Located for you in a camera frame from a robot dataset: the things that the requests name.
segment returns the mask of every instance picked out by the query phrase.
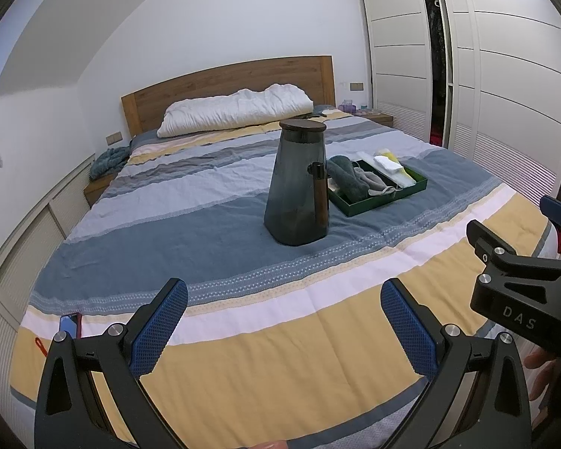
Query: nightstand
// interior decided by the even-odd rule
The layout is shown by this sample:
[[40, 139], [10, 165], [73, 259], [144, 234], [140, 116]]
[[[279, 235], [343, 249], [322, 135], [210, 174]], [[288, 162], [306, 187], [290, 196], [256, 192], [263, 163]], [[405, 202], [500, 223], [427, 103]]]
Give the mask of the nightstand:
[[104, 177], [100, 177], [99, 179], [89, 183], [88, 186], [85, 187], [83, 193], [90, 207], [92, 207], [97, 200], [100, 199], [102, 193], [106, 190], [106, 188], [108, 188], [116, 176], [116, 174], [105, 175]]
[[374, 123], [379, 123], [381, 125], [388, 126], [390, 128], [392, 128], [393, 125], [392, 116], [387, 115], [386, 113], [381, 113], [380, 111], [370, 110], [365, 115], [356, 115], [356, 116], [362, 116], [362, 118], [367, 118], [373, 121]]

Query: wall outlet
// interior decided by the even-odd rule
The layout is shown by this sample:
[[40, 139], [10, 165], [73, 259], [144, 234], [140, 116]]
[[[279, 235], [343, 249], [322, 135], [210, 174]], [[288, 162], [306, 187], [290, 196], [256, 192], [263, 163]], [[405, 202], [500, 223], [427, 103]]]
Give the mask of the wall outlet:
[[123, 139], [123, 133], [117, 131], [117, 133], [112, 133], [106, 137], [106, 143], [112, 145], [112, 143], [120, 142]]

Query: green tray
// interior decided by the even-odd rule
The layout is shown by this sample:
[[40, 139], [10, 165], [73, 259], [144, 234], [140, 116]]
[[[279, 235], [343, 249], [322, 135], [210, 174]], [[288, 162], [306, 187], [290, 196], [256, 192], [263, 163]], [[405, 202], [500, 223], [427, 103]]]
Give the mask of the green tray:
[[[367, 172], [373, 172], [374, 174], [376, 174], [384, 181], [387, 186], [396, 187], [396, 184], [393, 181], [391, 181], [386, 175], [378, 172], [374, 167], [368, 165], [367, 162], [358, 160], [357, 162], [353, 163], [356, 163], [358, 167], [361, 167]], [[365, 213], [369, 210], [374, 210], [375, 208], [379, 208], [380, 206], [384, 206], [385, 204], [397, 201], [398, 199], [407, 198], [407, 196], [411, 196], [416, 192], [420, 192], [426, 189], [428, 179], [407, 167], [404, 167], [404, 169], [416, 181], [416, 184], [414, 184], [413, 186], [405, 187], [405, 189], [395, 191], [392, 194], [386, 196], [372, 196], [368, 199], [364, 199], [363, 201], [355, 203], [351, 203], [342, 192], [336, 193], [328, 189], [328, 198], [341, 211], [344, 212], [345, 216], [351, 217], [356, 216], [357, 214]]]

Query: metal screw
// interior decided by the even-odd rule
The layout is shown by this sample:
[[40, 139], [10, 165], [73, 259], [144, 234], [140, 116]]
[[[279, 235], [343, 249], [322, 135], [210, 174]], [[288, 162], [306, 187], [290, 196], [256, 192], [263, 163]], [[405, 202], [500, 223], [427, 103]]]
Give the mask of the metal screw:
[[499, 334], [499, 339], [505, 344], [511, 344], [513, 342], [513, 337], [508, 332], [502, 332]]
[[454, 324], [447, 324], [444, 331], [451, 337], [457, 337], [461, 334], [461, 329]]
[[66, 331], [58, 331], [55, 335], [54, 335], [54, 340], [56, 342], [61, 342], [64, 341], [66, 339]]
[[108, 328], [108, 335], [110, 336], [118, 336], [121, 332], [123, 332], [122, 324], [113, 324]]

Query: ceiling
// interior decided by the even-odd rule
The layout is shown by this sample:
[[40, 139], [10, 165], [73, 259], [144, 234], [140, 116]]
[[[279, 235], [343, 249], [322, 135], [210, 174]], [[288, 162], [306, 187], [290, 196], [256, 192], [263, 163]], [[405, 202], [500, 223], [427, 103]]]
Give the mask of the ceiling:
[[0, 75], [0, 95], [75, 83], [114, 30], [145, 0], [44, 0]]

